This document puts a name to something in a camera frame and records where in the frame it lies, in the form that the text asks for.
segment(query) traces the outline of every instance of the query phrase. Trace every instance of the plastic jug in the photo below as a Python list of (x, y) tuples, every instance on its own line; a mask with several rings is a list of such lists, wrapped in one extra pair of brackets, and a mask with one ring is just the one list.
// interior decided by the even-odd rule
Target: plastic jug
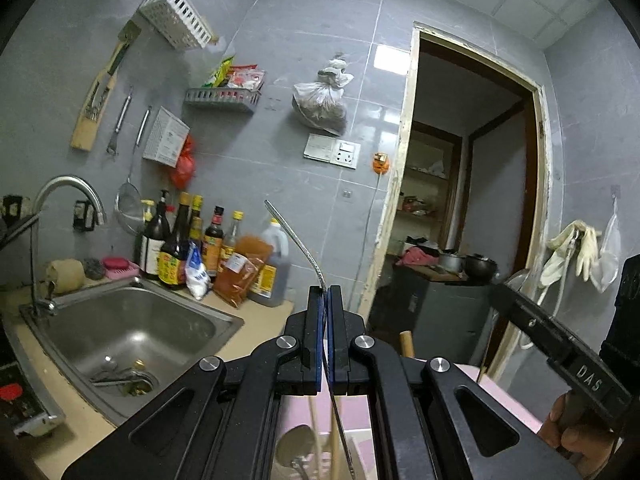
[(258, 274), (247, 297), (264, 306), (279, 306), (284, 301), (289, 279), (289, 239), (275, 218), (260, 238), (273, 247), (273, 253)]

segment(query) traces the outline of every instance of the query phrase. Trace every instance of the hand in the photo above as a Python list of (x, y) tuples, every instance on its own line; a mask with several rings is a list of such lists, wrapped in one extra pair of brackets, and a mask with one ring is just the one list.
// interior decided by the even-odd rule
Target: hand
[(566, 450), (581, 453), (582, 458), (575, 465), (583, 478), (595, 473), (609, 459), (614, 443), (614, 435), (610, 431), (578, 424), (560, 433), (558, 421), (564, 412), (564, 395), (554, 402), (551, 411), (546, 416), (538, 436), (557, 449), (560, 445)]

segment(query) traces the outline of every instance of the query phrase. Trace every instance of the wall socket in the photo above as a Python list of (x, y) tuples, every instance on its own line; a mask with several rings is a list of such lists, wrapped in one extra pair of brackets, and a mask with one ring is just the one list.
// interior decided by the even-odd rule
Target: wall socket
[(360, 145), (357, 142), (310, 134), (304, 155), (306, 158), (355, 170), (360, 156)]

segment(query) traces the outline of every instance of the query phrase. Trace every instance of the red plastic bag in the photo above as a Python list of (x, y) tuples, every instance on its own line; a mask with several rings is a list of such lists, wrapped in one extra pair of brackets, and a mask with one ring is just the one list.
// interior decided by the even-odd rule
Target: red plastic bag
[(191, 134), (187, 134), (187, 138), (184, 140), (184, 146), (178, 156), (178, 162), (175, 168), (169, 170), (169, 178), (176, 189), (185, 189), (196, 171), (196, 161), (193, 155), (191, 155), (194, 147), (195, 145)]

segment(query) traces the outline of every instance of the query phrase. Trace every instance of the orange plug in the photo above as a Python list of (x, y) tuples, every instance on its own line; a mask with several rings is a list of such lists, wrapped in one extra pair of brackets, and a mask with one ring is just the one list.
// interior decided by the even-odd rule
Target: orange plug
[(384, 175), (387, 171), (389, 171), (389, 156), (386, 153), (374, 153), (373, 171), (375, 171), (379, 175)]

